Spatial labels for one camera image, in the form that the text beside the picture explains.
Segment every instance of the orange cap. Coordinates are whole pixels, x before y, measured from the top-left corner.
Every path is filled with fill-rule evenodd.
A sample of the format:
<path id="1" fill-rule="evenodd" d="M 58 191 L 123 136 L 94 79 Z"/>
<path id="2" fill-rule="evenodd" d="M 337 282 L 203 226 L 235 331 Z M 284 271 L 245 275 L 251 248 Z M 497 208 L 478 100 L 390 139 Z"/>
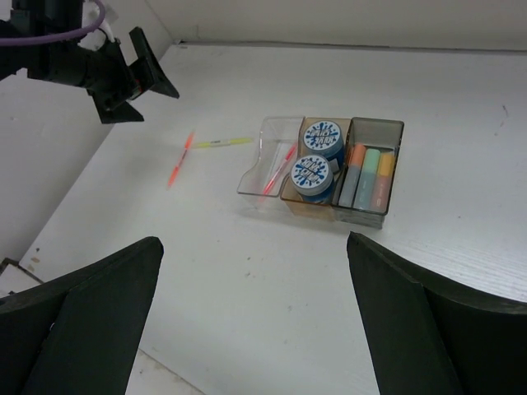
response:
<path id="1" fill-rule="evenodd" d="M 391 176 L 394 171 L 394 165 L 395 156 L 392 152 L 384 152 L 380 154 L 377 175 Z"/>
<path id="2" fill-rule="evenodd" d="M 349 165 L 361 168 L 365 154 L 366 147 L 362 144 L 355 144 L 355 146 L 353 147 L 352 157 L 349 160 Z"/>

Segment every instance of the jar lid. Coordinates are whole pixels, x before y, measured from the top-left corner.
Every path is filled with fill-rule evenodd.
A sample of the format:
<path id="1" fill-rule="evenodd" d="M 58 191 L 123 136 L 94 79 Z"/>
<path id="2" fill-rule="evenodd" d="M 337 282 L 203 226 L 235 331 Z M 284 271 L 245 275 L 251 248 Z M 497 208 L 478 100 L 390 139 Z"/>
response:
<path id="1" fill-rule="evenodd" d="M 333 172 L 326 158 L 308 155 L 295 162 L 291 169 L 291 180 L 300 195 L 315 196 L 331 186 Z"/>
<path id="2" fill-rule="evenodd" d="M 343 146 L 340 126 L 333 121 L 313 123 L 304 133 L 304 144 L 313 153 L 336 152 Z"/>

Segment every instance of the green cap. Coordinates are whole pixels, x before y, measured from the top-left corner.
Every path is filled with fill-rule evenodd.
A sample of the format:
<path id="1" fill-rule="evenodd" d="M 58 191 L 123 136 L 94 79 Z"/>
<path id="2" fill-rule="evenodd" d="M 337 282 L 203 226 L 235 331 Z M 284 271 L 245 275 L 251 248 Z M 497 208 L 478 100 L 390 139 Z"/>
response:
<path id="1" fill-rule="evenodd" d="M 368 173 L 377 173 L 377 166 L 379 165 L 380 151 L 375 148 L 368 148 L 366 155 L 364 156 L 364 164 L 362 165 L 362 171 Z"/>

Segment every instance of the yellow cap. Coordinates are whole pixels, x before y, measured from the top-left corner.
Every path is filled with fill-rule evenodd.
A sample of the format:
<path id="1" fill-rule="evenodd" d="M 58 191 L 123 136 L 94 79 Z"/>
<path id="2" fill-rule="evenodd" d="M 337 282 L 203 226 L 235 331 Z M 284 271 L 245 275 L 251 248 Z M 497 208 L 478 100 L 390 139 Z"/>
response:
<path id="1" fill-rule="evenodd" d="M 391 176 L 394 171 L 395 156 L 392 152 L 384 152 L 380 154 L 379 168 L 377 175 Z"/>

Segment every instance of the highlighter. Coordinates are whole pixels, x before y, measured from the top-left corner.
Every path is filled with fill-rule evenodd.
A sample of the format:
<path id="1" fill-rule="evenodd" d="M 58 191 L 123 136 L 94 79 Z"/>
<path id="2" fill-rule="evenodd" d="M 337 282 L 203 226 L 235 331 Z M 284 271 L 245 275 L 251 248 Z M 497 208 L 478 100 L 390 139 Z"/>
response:
<path id="1" fill-rule="evenodd" d="M 380 151 L 375 148 L 368 148 L 364 155 L 364 163 L 362 164 L 361 177 L 357 186 L 357 195 L 353 208 L 358 210 L 369 210 L 371 195 L 375 186 L 375 178 L 377 176 L 377 167 L 379 166 Z"/>
<path id="2" fill-rule="evenodd" d="M 385 152 L 380 155 L 379 168 L 377 169 L 377 178 L 375 187 L 371 196 L 370 210 L 377 212 L 386 212 L 388 206 L 389 187 L 394 174 L 395 156 L 392 152 Z"/>
<path id="3" fill-rule="evenodd" d="M 353 147 L 352 157 L 349 161 L 346 178 L 344 179 L 343 189 L 338 199 L 340 207 L 351 207 L 355 189 L 361 175 L 362 162 L 366 154 L 366 147 L 362 144 L 355 144 Z"/>

